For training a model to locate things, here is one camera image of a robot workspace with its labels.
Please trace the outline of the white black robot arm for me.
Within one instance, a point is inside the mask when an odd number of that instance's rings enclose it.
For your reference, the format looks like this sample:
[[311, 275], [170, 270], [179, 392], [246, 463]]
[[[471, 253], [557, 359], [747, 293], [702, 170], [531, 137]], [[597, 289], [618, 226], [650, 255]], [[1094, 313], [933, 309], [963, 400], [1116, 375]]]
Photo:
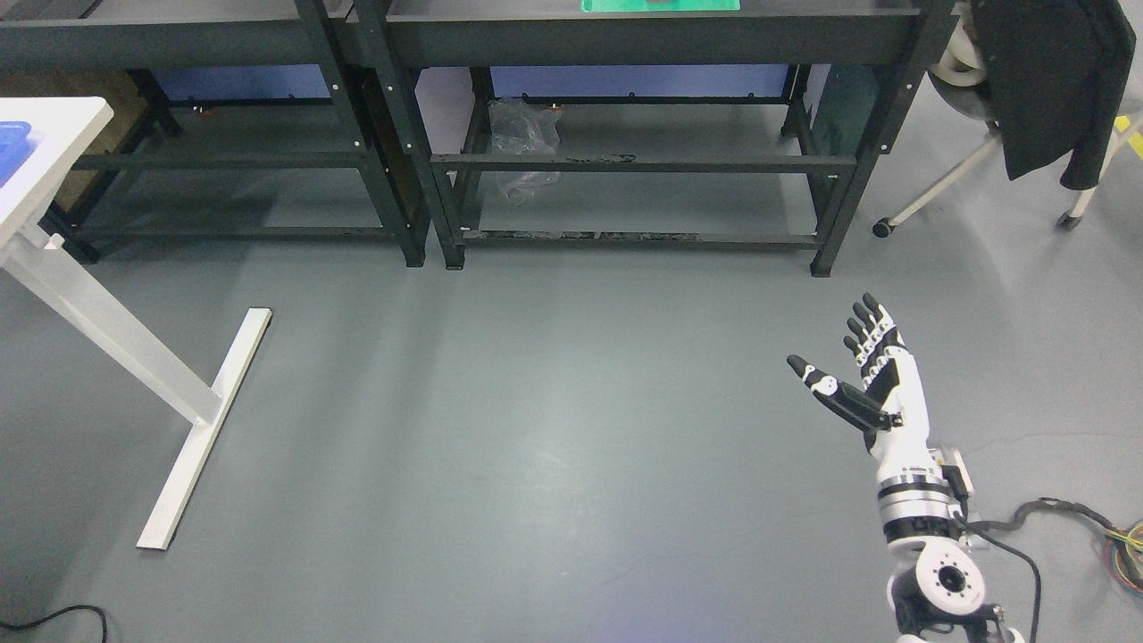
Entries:
[[1005, 622], [1004, 606], [988, 602], [988, 582], [969, 554], [966, 517], [974, 485], [954, 447], [932, 447], [934, 465], [908, 465], [880, 481], [879, 515], [887, 548], [897, 558], [886, 598], [897, 618], [898, 642], [922, 642], [925, 632], [964, 628], [969, 642], [1023, 642]]

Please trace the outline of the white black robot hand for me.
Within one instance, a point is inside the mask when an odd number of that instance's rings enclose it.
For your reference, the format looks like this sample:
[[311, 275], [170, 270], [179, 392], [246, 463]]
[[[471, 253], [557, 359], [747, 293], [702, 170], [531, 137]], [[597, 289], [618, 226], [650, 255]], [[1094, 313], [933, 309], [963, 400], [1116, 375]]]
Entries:
[[857, 428], [866, 451], [878, 463], [876, 479], [904, 475], [940, 476], [932, 459], [927, 410], [917, 359], [904, 341], [889, 310], [871, 294], [853, 305], [844, 337], [858, 367], [860, 384], [841, 381], [805, 361], [788, 355], [788, 365], [812, 396]]

